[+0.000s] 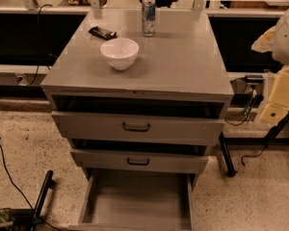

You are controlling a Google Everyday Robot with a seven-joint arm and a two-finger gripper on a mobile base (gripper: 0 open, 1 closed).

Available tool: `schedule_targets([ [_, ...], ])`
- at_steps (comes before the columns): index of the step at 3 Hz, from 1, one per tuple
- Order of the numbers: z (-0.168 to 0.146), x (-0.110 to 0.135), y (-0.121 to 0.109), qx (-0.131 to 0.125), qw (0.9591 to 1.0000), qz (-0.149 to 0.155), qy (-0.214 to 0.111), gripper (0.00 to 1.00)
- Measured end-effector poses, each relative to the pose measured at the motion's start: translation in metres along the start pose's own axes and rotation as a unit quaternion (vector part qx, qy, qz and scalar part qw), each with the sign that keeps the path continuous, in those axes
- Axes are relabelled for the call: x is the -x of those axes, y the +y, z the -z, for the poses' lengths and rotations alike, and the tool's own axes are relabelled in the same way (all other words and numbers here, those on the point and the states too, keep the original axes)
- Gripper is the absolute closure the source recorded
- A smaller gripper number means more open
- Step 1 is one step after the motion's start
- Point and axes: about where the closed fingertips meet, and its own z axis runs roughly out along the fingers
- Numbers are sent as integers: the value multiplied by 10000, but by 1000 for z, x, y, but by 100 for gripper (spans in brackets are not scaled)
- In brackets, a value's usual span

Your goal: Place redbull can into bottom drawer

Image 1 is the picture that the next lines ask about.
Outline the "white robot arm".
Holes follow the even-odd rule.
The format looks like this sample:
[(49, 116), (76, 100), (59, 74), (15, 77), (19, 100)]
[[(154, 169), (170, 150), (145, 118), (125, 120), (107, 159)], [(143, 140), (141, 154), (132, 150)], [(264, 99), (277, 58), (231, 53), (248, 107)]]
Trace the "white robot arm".
[(260, 119), (268, 123), (280, 122), (289, 112), (289, 9), (277, 24), (267, 30), (251, 46), (255, 52), (271, 52), (282, 64), (277, 72)]

